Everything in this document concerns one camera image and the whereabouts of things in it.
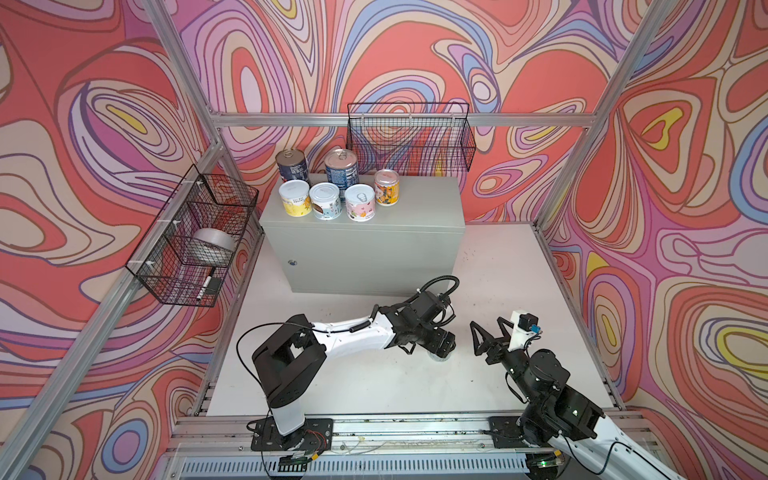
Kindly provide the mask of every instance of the wire basket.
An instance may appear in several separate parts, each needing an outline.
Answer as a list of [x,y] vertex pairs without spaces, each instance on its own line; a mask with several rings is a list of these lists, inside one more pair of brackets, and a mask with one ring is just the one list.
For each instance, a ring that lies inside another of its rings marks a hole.
[[[258,196],[258,190],[227,175],[198,174],[147,258],[128,269],[160,303],[214,306]],[[196,238],[203,228],[224,232],[234,248]]]
[[362,102],[347,105],[346,147],[361,172],[455,176],[469,171],[475,136],[465,102]]

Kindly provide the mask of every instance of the patterned wallpaper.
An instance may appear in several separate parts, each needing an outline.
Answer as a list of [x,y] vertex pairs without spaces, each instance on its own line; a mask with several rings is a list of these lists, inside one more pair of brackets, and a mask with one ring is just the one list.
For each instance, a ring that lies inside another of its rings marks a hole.
[[[475,112],[594,110],[645,0],[222,0],[171,6],[212,108],[346,112],[353,101],[466,100]],[[580,129],[479,127],[459,176],[467,220],[530,221]],[[345,128],[235,127],[222,132],[262,203],[274,154],[344,145]]]
[[546,236],[687,478],[768,478],[768,5],[687,0]]
[[[0,2],[0,441],[207,147],[139,3]],[[149,475],[252,244],[216,308],[137,295],[26,480]]]

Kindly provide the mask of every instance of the orange can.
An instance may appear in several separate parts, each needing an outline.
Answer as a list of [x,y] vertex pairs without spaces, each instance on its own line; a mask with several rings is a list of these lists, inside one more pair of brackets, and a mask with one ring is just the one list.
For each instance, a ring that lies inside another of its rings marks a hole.
[[389,206],[400,199],[400,176],[394,170],[384,169],[376,172],[373,178],[376,191],[376,203]]

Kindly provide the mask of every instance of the blue can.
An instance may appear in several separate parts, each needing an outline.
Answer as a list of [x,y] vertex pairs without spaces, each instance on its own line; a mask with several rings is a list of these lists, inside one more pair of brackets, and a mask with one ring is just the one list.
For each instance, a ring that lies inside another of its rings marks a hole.
[[306,157],[301,150],[283,150],[275,156],[275,161],[283,181],[310,181],[310,168],[306,164]]
[[357,172],[357,155],[345,148],[334,148],[323,157],[328,181],[339,188],[339,196],[344,201],[344,190],[360,183]]

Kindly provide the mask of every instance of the robotic arm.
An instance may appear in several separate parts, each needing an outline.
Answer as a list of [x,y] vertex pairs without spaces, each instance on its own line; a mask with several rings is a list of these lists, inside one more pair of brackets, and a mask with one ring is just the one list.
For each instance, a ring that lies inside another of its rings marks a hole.
[[[427,290],[441,280],[453,285],[439,295]],[[449,295],[456,287],[455,276],[439,276],[406,301],[376,305],[362,318],[310,323],[301,314],[288,319],[251,356],[280,435],[287,437],[305,425],[300,397],[326,359],[393,346],[411,355],[419,345],[445,360],[455,348],[455,336],[442,327],[455,318]]]
[[536,316],[515,311],[511,321],[501,317],[497,321],[502,330],[498,338],[475,322],[469,327],[475,355],[485,354],[489,365],[501,363],[528,404],[517,421],[519,436],[514,439],[530,446],[549,443],[603,478],[684,480],[630,439],[600,407],[568,386],[571,374],[551,350],[528,355],[528,346],[541,336]]

